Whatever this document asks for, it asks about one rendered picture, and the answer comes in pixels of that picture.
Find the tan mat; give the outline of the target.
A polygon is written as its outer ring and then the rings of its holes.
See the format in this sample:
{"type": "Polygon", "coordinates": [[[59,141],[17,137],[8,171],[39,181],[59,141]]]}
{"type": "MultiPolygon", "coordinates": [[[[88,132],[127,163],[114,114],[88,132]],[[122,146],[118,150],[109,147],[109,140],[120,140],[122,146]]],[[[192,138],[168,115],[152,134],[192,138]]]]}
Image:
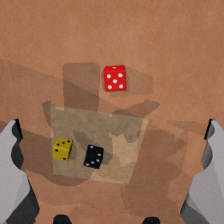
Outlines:
{"type": "Polygon", "coordinates": [[[148,119],[50,106],[52,149],[57,137],[73,141],[69,162],[53,159],[53,173],[129,184],[148,119]],[[104,148],[99,169],[84,166],[88,145],[104,148]]]}

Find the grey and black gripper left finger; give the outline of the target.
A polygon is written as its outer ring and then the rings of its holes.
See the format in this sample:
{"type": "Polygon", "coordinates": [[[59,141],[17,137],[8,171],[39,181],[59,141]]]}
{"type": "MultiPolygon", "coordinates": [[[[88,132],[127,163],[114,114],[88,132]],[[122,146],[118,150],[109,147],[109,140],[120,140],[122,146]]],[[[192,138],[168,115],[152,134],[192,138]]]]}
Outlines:
{"type": "Polygon", "coordinates": [[[0,134],[0,224],[34,224],[40,211],[29,179],[21,171],[21,139],[19,119],[14,118],[0,134]]]}

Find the red die with white pips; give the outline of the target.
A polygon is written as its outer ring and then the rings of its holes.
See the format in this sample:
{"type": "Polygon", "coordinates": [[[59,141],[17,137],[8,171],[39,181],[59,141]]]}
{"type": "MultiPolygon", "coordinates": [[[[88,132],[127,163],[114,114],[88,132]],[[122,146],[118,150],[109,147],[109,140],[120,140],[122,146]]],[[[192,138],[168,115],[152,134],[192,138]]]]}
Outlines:
{"type": "Polygon", "coordinates": [[[126,72],[124,65],[106,66],[103,75],[106,92],[126,90],[126,72]]]}

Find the black die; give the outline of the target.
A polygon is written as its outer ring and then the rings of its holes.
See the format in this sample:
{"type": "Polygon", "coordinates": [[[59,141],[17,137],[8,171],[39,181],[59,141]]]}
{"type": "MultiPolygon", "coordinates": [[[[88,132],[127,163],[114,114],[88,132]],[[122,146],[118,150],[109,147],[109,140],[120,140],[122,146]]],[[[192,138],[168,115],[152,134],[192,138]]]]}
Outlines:
{"type": "Polygon", "coordinates": [[[103,159],[104,148],[88,145],[84,166],[99,169],[103,159]]]}

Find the yellow die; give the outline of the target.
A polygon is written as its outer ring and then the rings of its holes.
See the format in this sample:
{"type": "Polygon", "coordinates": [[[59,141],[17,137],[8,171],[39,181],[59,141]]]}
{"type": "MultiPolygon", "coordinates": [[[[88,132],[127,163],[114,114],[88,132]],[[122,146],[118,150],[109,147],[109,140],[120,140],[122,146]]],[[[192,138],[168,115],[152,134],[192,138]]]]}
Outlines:
{"type": "Polygon", "coordinates": [[[71,154],[72,144],[72,140],[57,137],[53,146],[52,158],[67,162],[71,154]]]}

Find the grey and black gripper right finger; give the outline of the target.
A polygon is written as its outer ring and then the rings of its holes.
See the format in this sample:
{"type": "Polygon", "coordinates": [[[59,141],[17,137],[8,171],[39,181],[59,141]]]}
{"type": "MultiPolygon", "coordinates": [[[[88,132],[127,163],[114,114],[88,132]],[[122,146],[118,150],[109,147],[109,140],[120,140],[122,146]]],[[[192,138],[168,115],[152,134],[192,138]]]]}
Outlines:
{"type": "Polygon", "coordinates": [[[180,216],[185,224],[224,224],[224,129],[215,118],[204,140],[203,171],[194,176],[180,216]]]}

